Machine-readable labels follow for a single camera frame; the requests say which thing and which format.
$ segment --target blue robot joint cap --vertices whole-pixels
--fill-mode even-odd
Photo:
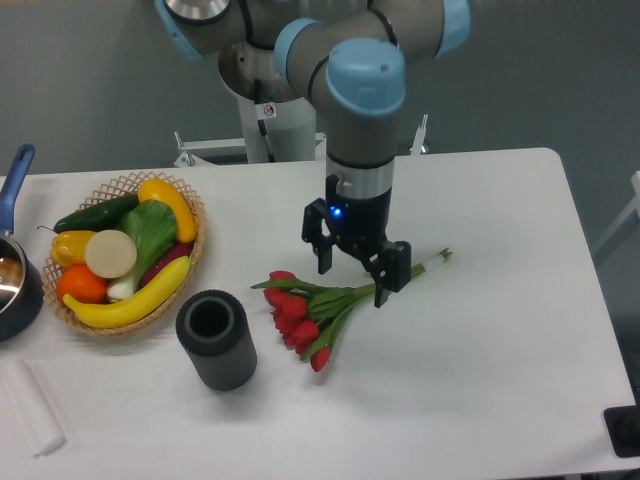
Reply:
[[[405,98],[405,60],[389,42],[353,38],[329,55],[327,86],[347,110],[364,117],[396,112]]]

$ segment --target banana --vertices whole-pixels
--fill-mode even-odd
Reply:
[[[137,322],[171,296],[189,273],[188,256],[176,258],[132,296],[111,304],[89,304],[66,294],[62,301],[78,319],[94,328],[118,328]]]

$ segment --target wicker fruit basket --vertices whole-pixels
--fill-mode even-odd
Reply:
[[[191,280],[193,272],[198,265],[198,261],[200,260],[202,249],[204,247],[207,216],[204,209],[204,204],[202,203],[200,196],[183,180],[176,179],[175,177],[168,176],[164,173],[154,172],[131,173],[128,176],[113,178],[109,183],[103,183],[97,190],[94,190],[91,197],[86,198],[84,203],[80,204],[78,210],[82,210],[84,208],[90,207],[106,200],[110,200],[115,197],[121,197],[126,194],[135,193],[138,191],[140,185],[145,180],[150,178],[159,178],[173,185],[182,194],[195,217],[197,225],[197,236],[193,244],[193,249],[191,251],[191,267],[189,269],[187,278],[165,302],[163,302],[149,315],[138,320],[137,322],[119,328],[94,328],[90,327],[89,325],[85,325],[80,320],[78,320],[73,311],[71,311],[66,305],[64,305],[64,303],[62,303],[56,296],[56,286],[58,284],[58,279],[62,275],[63,269],[49,257],[47,258],[44,269],[42,271],[44,302],[49,307],[49,309],[51,309],[55,317],[71,329],[87,335],[101,337],[121,336],[140,331],[157,320],[171,306],[176,297],[180,295],[180,292],[185,287],[185,285]]]

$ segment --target white napkin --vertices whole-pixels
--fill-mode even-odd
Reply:
[[[11,411],[34,456],[47,455],[62,445],[64,433],[47,398],[24,360],[14,360],[2,377]]]

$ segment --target cooking pot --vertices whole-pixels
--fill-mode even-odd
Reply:
[[[22,145],[0,191],[0,342],[18,334],[42,308],[42,281],[13,234],[14,209],[22,182],[35,155]]]

